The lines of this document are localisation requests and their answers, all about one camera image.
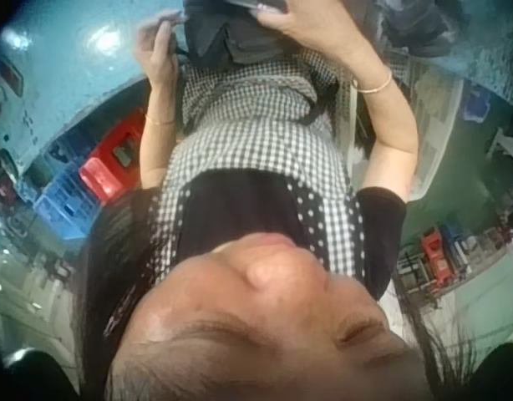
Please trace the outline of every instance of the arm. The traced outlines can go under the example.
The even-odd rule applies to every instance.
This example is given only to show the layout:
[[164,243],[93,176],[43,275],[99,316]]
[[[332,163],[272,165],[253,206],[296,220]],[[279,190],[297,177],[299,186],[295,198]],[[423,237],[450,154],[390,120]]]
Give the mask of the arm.
[[[389,70],[369,43],[354,57],[338,57],[357,78],[361,89],[380,88],[388,79]],[[363,188],[386,188],[407,202],[418,162],[418,130],[413,112],[393,80],[385,89],[365,94],[364,98],[377,139]]]
[[[256,18],[300,44],[327,55],[349,69],[361,89],[381,87],[389,71],[340,0],[287,0],[288,13],[259,12]],[[377,136],[363,188],[391,190],[404,201],[418,158],[418,133],[407,100],[392,81],[365,95]]]
[[151,90],[147,109],[149,119],[140,146],[140,175],[144,189],[161,185],[176,146],[174,103],[173,95],[163,89]]
[[141,25],[135,58],[150,81],[147,120],[140,145],[144,189],[160,186],[176,146],[175,92],[178,63],[171,46],[171,28],[179,13],[166,10]]

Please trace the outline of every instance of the gold bracelet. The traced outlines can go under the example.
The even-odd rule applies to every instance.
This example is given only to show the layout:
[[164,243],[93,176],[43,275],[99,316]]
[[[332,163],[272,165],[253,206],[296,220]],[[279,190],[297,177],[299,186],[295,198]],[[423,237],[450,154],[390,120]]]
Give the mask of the gold bracelet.
[[356,79],[353,80],[353,87],[355,88],[355,90],[357,90],[357,92],[359,92],[360,94],[377,94],[379,92],[381,92],[383,89],[385,89],[387,86],[390,85],[390,83],[392,82],[392,79],[394,78],[394,75],[392,74],[392,70],[389,69],[389,78],[386,80],[386,82],[381,85],[380,87],[376,88],[376,89],[359,89],[358,88],[358,81]]
[[149,121],[151,124],[157,125],[159,127],[165,127],[166,125],[172,125],[175,123],[174,120],[172,121],[166,121],[165,123],[161,123],[160,121],[156,121],[155,119],[152,119],[147,114],[145,115],[145,119]]

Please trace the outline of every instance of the black and white checkered fabric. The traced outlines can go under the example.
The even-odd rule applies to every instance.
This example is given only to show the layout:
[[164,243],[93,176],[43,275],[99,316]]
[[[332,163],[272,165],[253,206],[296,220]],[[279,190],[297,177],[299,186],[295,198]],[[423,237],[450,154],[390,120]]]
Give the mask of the black and white checkered fabric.
[[[317,244],[327,248],[326,268],[352,276],[356,263],[363,266],[362,217],[343,157],[333,143],[331,120],[324,114],[310,126],[295,122],[308,114],[326,85],[335,82],[331,69],[312,54],[228,74],[188,68],[185,76],[184,121],[194,121],[194,132],[173,152],[153,209],[155,240],[162,244],[151,261],[157,282],[176,264],[192,180],[207,171],[229,169],[278,173],[287,177],[290,190],[296,186],[307,200],[316,195],[322,220],[307,230],[322,232]],[[301,206],[302,196],[296,196]],[[299,219],[307,224],[313,211],[301,210]]]

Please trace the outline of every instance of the red stool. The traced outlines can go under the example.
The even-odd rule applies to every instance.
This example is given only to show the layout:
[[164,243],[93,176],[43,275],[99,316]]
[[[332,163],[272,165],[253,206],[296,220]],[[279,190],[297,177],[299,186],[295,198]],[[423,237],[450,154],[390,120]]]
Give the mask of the red stool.
[[429,265],[437,281],[436,285],[438,288],[445,287],[453,277],[450,264],[446,260],[442,245],[442,236],[437,228],[434,228],[429,234],[422,238],[422,248],[428,257]]
[[82,181],[99,200],[117,199],[140,183],[140,141],[145,127],[141,109],[116,125],[80,168]]

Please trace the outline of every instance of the hand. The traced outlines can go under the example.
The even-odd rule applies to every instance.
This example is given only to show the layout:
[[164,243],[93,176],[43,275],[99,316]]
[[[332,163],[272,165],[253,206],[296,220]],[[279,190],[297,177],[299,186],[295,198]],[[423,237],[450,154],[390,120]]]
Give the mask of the hand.
[[180,12],[167,9],[142,23],[138,29],[134,56],[153,90],[175,93],[179,64],[171,29],[179,19]]
[[329,58],[354,55],[367,42],[342,0],[286,0],[286,3],[286,14],[263,8],[253,15],[262,25]]

